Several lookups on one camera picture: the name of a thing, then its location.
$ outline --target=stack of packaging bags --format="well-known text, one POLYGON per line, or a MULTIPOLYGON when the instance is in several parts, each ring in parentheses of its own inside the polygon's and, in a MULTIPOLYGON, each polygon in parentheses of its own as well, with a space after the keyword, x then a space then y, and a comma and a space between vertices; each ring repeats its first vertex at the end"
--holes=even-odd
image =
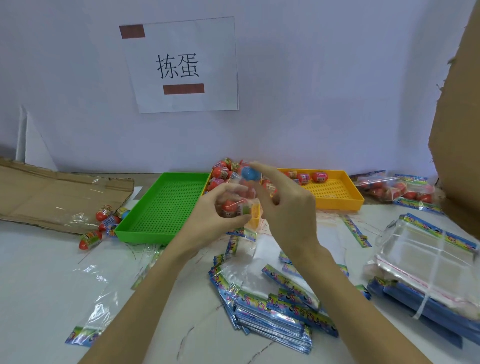
MULTIPOLYGON (((348 276, 336 221, 317 220, 317 235, 348 276)), ((312 349, 312 328, 338 337, 320 301, 271 235, 259 234, 255 243, 232 236, 209 275, 233 327, 245 334, 254 332, 306 354, 312 349)), ((364 286, 358 289, 370 298, 364 286)))
POLYGON ((369 291, 415 313, 414 318, 461 348, 480 345, 480 263, 477 244, 412 214, 379 237, 364 267, 369 291))

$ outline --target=right hand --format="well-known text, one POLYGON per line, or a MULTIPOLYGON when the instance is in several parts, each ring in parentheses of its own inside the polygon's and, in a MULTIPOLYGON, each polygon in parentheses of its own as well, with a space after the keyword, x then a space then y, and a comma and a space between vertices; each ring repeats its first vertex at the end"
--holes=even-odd
POLYGON ((277 192, 271 198, 261 185, 255 183, 262 215, 268 221, 270 231, 284 253, 291 259, 319 246, 315 197, 278 169, 252 162, 250 165, 275 185, 277 192))

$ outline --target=left hand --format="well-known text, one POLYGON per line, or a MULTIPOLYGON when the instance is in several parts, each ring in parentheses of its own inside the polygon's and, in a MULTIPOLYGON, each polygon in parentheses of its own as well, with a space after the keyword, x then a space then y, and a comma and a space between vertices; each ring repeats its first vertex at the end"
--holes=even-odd
POLYGON ((235 191, 246 191, 247 186, 233 183, 222 183, 209 193, 202 195, 189 218, 183 224, 172 242, 170 248, 176 247, 188 257, 195 256, 198 251, 218 239, 227 231, 244 226, 251 215, 241 215, 234 218, 223 218, 218 215, 215 205, 229 199, 240 199, 235 191))

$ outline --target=green plastic tray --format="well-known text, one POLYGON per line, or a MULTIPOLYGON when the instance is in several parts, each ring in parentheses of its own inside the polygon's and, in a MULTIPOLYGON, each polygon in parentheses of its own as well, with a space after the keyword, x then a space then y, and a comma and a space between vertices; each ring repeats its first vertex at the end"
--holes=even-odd
POLYGON ((131 244, 168 244, 190 216, 209 173, 162 173, 115 232, 131 244))

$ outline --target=white table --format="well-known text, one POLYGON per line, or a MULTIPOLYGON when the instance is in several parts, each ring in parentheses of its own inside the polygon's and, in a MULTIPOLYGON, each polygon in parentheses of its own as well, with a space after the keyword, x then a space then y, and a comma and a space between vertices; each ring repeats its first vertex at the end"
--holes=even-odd
MULTIPOLYGON (((399 206, 364 205, 353 220, 373 243, 376 234, 406 212, 466 236, 446 217, 399 206)), ((361 269, 372 249, 361 248, 346 227, 341 230, 341 238, 347 248, 350 280, 366 286, 361 269)), ((224 250, 225 244, 219 243, 203 249, 181 272, 150 344, 146 364, 353 363, 341 339, 319 331, 313 332, 310 355, 255 334, 245 336, 234 331, 207 275, 213 256, 224 250), (193 297, 200 302, 194 310, 193 297)), ((77 236, 0 221, 0 362, 73 364, 80 360, 87 348, 64 341, 105 286, 93 275, 74 271, 82 265, 78 263, 84 255, 78 250, 77 236)), ((118 262, 126 259, 124 251, 105 255, 101 262, 105 278, 110 279, 118 262)), ((478 362, 474 358, 480 355, 479 346, 464 340, 464 349, 457 349, 401 308, 375 296, 372 300, 434 363, 478 362)))

